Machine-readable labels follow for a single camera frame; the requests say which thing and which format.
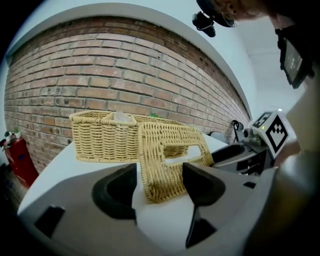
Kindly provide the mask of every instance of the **camera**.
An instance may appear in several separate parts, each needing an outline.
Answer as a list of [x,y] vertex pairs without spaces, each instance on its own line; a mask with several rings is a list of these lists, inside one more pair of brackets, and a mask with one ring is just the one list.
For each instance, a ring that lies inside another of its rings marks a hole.
[[206,17],[201,11],[193,15],[192,23],[195,25],[197,30],[206,33],[208,37],[214,38],[216,36],[214,20]]

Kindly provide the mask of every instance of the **red fire extinguisher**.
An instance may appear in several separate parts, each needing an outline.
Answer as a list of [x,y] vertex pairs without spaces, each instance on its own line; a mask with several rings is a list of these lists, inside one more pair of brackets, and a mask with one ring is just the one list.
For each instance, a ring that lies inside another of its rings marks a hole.
[[2,140],[0,146],[4,147],[5,155],[20,183],[30,188],[39,174],[30,158],[26,141],[22,137],[13,138],[9,143]]

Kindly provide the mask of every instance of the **wicker basket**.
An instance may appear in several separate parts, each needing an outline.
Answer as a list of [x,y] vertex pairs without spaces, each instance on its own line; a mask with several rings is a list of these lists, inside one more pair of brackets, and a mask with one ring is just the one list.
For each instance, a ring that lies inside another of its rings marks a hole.
[[191,126],[145,122],[138,128],[139,160],[144,193],[159,204],[184,194],[182,162],[166,163],[166,150],[198,146],[200,156],[184,162],[210,166],[214,163],[201,132]]
[[[138,159],[138,126],[145,122],[185,126],[179,122],[126,114],[131,122],[114,121],[114,112],[90,110],[70,115],[76,158],[85,162],[131,163]],[[166,158],[184,156],[188,146],[168,148]]]

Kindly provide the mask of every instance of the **brick wall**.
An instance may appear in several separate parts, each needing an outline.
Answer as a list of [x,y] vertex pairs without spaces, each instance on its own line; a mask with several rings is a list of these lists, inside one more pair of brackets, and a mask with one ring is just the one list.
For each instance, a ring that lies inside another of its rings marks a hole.
[[156,113],[232,138],[248,123],[239,95],[199,49],[161,27],[115,17],[50,28],[12,56],[5,121],[18,126],[41,172],[72,141],[68,116],[85,109]]

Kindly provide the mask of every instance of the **white table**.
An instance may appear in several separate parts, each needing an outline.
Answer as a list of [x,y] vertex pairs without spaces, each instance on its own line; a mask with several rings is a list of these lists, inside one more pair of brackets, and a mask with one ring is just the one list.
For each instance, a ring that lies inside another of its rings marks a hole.
[[[205,134],[203,136],[210,152],[227,145]],[[166,161],[167,163],[181,162],[183,159],[186,160],[199,155],[199,148],[191,146],[187,156]],[[52,160],[35,180],[23,198],[17,214],[21,214],[32,202],[63,180],[121,165],[123,163],[78,161],[75,157],[74,143],[71,143]],[[137,186],[132,197],[132,208],[136,211],[136,221],[139,229],[164,253],[176,253],[184,250],[194,211],[194,204],[188,194],[178,196],[162,204],[147,204],[141,180],[140,164],[137,163]]]

